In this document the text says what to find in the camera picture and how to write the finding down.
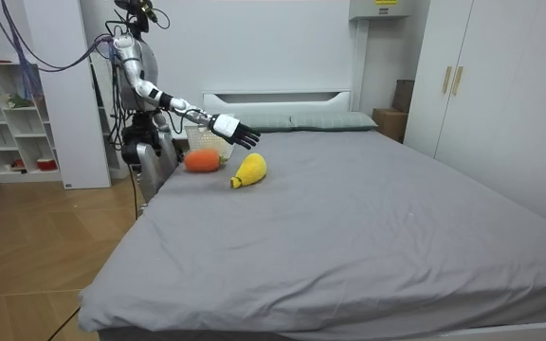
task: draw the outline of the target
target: plush toy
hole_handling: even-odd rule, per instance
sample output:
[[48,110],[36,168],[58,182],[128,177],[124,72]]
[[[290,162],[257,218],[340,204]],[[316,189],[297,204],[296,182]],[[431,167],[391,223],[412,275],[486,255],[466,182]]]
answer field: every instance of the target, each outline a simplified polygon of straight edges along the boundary
[[192,151],[185,156],[185,167],[191,172],[218,171],[227,160],[218,155],[215,149]]
[[257,153],[246,157],[237,174],[231,178],[231,188],[237,189],[250,186],[261,181],[266,175],[266,163],[264,158]]

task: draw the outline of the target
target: shelving unit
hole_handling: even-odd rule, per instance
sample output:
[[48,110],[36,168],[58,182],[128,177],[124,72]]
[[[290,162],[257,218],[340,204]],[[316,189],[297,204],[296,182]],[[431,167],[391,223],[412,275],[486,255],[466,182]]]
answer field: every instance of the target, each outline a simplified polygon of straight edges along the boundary
[[[39,80],[37,67],[33,66]],[[61,181],[59,170],[40,171],[37,160],[52,158],[58,164],[49,115],[43,98],[33,98],[34,106],[10,108],[8,94],[22,91],[22,74],[17,63],[0,63],[0,182]],[[22,160],[26,173],[10,170],[8,165]]]

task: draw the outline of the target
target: yellow label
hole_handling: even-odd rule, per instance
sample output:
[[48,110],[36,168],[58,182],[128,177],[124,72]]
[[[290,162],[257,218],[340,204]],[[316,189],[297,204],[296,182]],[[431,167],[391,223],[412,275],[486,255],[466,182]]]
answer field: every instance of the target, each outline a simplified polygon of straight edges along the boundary
[[375,5],[395,6],[398,0],[374,0]]

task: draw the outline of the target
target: robot finger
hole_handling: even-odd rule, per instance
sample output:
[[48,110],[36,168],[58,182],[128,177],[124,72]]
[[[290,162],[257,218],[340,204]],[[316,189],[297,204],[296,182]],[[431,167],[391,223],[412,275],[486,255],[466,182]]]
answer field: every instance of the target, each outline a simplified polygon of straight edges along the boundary
[[242,141],[256,147],[256,143],[258,142],[258,137],[253,137],[253,136],[250,136],[249,134],[247,134],[246,132],[242,132],[242,131],[237,131],[235,132],[235,135],[233,137],[237,137],[239,139],[241,139]]
[[249,144],[247,144],[245,141],[243,141],[241,137],[233,137],[232,140],[233,140],[233,142],[235,142],[238,145],[246,148],[247,150],[252,149],[252,147]]
[[235,132],[236,135],[238,136],[241,136],[241,137],[244,137],[244,138],[248,138],[250,140],[253,140],[254,142],[259,142],[261,139],[258,138],[258,136],[260,135],[260,133],[258,133],[259,135],[255,135],[253,133],[250,133],[248,131],[245,131],[245,130],[241,130],[241,129],[238,129],[236,132]]
[[244,123],[240,123],[237,126],[237,128],[239,128],[240,130],[242,130],[244,132],[248,132],[248,133],[250,133],[250,134],[252,134],[254,136],[257,136],[257,137],[261,135],[261,133],[255,131],[254,129],[252,129],[252,128],[248,127],[248,126],[246,126]]

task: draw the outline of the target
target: pillow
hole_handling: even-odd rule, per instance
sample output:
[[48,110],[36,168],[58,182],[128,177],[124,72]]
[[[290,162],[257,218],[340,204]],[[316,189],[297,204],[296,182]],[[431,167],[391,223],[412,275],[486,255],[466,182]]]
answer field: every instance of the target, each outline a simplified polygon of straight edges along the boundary
[[292,130],[292,122],[289,114],[267,113],[267,114],[235,114],[246,126],[261,133],[289,132]]
[[298,113],[292,114],[290,120],[294,130],[313,132],[359,132],[378,127],[369,116],[359,112]]

